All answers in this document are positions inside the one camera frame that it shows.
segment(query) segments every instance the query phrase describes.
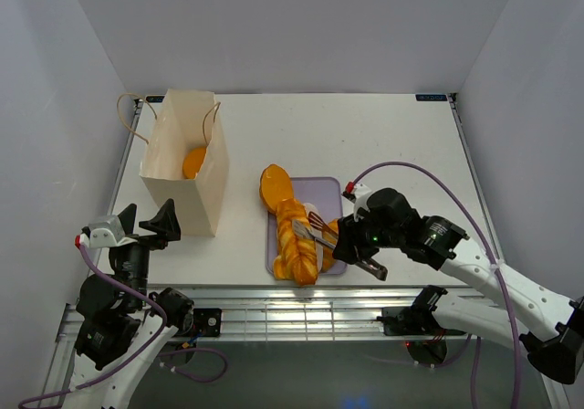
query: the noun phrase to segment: white table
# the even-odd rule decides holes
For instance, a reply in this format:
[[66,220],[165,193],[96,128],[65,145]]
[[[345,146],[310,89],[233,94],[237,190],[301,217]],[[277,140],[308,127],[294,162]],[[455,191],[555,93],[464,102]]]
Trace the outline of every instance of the white table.
[[[343,186],[374,163],[416,163],[441,178],[486,231],[448,102],[418,102],[413,95],[393,94],[233,94],[217,99],[222,102],[231,161],[217,237],[183,236],[165,250],[152,252],[151,285],[292,286],[290,281],[274,280],[265,267],[266,209],[259,200],[258,185],[261,172],[270,163],[283,166],[291,176],[333,176]],[[148,137],[152,124],[152,112],[144,106],[137,131]],[[118,213],[130,203],[137,204],[136,225],[158,210],[138,175],[143,153],[144,143],[134,138],[113,209]],[[444,216],[475,236],[449,197],[414,170],[381,169],[364,183],[372,189],[393,187],[421,215]],[[343,204],[346,215],[351,204]],[[386,282],[349,266],[344,275],[321,276],[317,284],[461,284],[397,250],[382,250],[376,259],[389,270]],[[110,272],[107,252],[101,254],[99,268]]]

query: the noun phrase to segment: gray wall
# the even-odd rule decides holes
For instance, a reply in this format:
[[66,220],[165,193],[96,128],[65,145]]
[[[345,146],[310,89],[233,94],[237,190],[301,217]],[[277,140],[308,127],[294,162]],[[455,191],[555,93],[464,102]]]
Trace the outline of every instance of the gray wall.
[[459,90],[507,0],[79,0],[129,90]]
[[0,0],[0,407],[38,394],[87,269],[73,239],[108,207],[121,82],[77,0]]
[[460,92],[509,264],[573,298],[584,294],[583,49],[584,0],[509,0]]

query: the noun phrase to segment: bag handle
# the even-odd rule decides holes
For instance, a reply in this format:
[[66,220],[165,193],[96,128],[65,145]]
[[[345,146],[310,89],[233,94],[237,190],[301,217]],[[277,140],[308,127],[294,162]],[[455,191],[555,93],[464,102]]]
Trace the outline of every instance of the bag handle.
[[155,120],[158,120],[158,114],[156,113],[156,111],[154,110],[154,108],[152,107],[152,105],[144,97],[142,97],[140,94],[135,94],[133,92],[124,92],[123,94],[120,94],[120,96],[118,97],[118,103],[116,103],[116,108],[118,109],[118,117],[120,117],[121,124],[123,124],[124,125],[124,128],[126,128],[128,131],[130,131],[131,133],[133,133],[134,135],[136,135],[138,138],[146,141],[146,144],[148,144],[148,139],[146,137],[140,135],[139,133],[137,133],[134,129],[132,129],[131,126],[128,125],[128,123],[124,120],[123,116],[121,115],[121,112],[120,112],[120,102],[126,96],[135,97],[137,99],[140,99],[144,103],[146,103],[148,106],[150,106],[150,109],[154,113],[154,119]]
[[215,120],[217,119],[217,111],[219,111],[219,107],[221,106],[221,102],[218,101],[217,103],[215,103],[213,105],[213,107],[211,109],[209,109],[207,111],[206,114],[204,114],[204,118],[203,118],[203,138],[204,138],[204,143],[208,146],[209,145],[209,141],[207,141],[207,134],[205,133],[204,130],[204,124],[207,121],[207,117],[209,117],[209,115],[211,115],[211,112],[215,111],[215,113],[213,114],[213,124],[215,123]]

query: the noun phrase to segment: gray floor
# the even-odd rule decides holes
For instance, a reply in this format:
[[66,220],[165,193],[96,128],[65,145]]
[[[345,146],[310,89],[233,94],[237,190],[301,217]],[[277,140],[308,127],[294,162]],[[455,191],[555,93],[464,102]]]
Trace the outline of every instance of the gray floor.
[[[450,353],[462,345],[449,344]],[[474,343],[457,363],[430,371],[388,365],[366,356],[409,360],[403,342],[270,342],[205,344],[230,360],[217,383],[192,383],[153,365],[134,394],[131,409],[151,408],[470,408]],[[196,354],[192,372],[217,371],[219,361]],[[549,407],[540,376],[527,361],[520,407]],[[478,374],[481,407],[507,408],[513,386],[511,351],[484,342]]]

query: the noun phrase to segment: purple tray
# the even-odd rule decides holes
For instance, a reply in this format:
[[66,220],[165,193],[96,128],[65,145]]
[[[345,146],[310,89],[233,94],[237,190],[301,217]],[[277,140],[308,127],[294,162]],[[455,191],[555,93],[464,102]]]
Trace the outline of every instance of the purple tray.
[[[294,196],[298,201],[313,204],[320,213],[325,222],[337,219],[342,216],[342,202],[340,200],[340,184],[335,178],[311,177],[311,178],[292,178],[294,187]],[[267,252],[266,252],[266,269],[274,275],[272,263],[277,255],[277,238],[276,238],[276,217],[267,215]],[[347,270],[347,263],[338,261],[327,271],[318,274],[319,277],[329,275],[340,275]]]

